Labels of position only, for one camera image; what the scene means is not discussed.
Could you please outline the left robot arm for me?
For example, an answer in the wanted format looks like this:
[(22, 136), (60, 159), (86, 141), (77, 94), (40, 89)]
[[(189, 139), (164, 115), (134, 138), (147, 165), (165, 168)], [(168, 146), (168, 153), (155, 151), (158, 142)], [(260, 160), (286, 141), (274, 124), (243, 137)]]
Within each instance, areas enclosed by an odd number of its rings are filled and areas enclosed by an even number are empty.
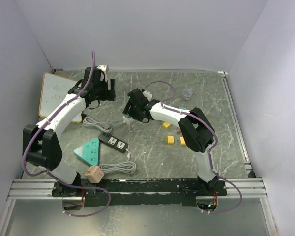
[(59, 138), (75, 116), (92, 102), (115, 100), (115, 80), (107, 76), (108, 71), (106, 65), (87, 67), (84, 78), (46, 118), (23, 129), (22, 168), (28, 176), (33, 175), (26, 169), (26, 164), (30, 163), (64, 184), (70, 196), (81, 193), (81, 176), (63, 160)]

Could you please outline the yellow plug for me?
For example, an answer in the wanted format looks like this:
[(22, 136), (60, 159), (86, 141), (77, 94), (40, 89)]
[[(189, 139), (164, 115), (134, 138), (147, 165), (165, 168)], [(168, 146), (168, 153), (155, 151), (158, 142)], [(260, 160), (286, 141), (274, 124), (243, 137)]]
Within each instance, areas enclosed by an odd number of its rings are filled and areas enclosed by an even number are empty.
[(177, 140), (178, 143), (181, 145), (181, 146), (185, 146), (186, 145), (186, 142), (185, 142), (185, 139), (183, 137), (179, 137), (179, 139)]
[(162, 122), (162, 126), (163, 126), (165, 129), (168, 129), (168, 128), (171, 126), (171, 124), (168, 123), (168, 122)]
[(172, 145), (175, 143), (175, 138), (173, 135), (166, 135), (162, 141), (165, 143), (165, 144), (168, 144), (168, 145)]

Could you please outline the white power strip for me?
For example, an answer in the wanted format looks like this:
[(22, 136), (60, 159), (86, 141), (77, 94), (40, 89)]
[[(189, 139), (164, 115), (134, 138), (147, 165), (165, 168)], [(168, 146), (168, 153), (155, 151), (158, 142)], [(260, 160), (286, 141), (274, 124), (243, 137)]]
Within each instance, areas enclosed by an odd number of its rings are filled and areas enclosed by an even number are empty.
[(109, 79), (107, 84), (108, 90), (115, 90), (115, 79)]

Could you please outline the black power strip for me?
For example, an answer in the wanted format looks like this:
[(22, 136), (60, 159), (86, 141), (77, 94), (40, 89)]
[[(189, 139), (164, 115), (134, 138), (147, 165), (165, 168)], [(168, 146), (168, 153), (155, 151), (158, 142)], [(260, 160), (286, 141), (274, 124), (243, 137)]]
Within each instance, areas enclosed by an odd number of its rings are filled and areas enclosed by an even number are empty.
[(107, 145), (108, 147), (119, 151), (120, 153), (125, 153), (128, 149), (128, 143), (122, 141), (119, 138), (111, 135), (110, 133), (102, 132), (98, 139), (101, 143)]

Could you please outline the pink cube socket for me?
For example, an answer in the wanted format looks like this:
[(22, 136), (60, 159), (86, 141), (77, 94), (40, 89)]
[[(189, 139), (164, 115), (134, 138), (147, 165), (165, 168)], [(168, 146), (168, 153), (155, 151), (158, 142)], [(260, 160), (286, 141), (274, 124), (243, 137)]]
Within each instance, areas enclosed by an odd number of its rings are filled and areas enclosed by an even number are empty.
[(85, 173), (85, 177), (90, 183), (99, 183), (104, 177), (105, 173), (99, 166), (90, 166)]

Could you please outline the teal triangular socket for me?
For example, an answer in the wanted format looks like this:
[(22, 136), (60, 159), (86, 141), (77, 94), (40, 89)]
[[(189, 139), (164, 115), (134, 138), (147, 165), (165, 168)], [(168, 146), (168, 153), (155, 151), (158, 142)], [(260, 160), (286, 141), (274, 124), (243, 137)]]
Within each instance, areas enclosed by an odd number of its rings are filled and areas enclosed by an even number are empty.
[(99, 139), (94, 138), (74, 150), (79, 160), (88, 166), (97, 166), (99, 162), (100, 144)]

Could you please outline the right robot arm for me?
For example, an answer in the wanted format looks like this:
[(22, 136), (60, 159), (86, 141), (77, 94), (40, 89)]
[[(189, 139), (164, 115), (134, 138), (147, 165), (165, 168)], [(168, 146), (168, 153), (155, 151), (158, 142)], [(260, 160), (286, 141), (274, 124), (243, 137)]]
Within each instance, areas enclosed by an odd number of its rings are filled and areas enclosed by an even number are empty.
[(206, 196), (214, 192), (218, 176), (211, 151), (216, 145), (217, 137), (202, 110), (178, 109), (165, 105), (152, 99), (149, 91), (139, 88), (130, 91), (127, 96), (128, 102), (123, 110), (125, 120), (158, 120), (178, 127), (187, 147), (196, 153), (199, 191)]

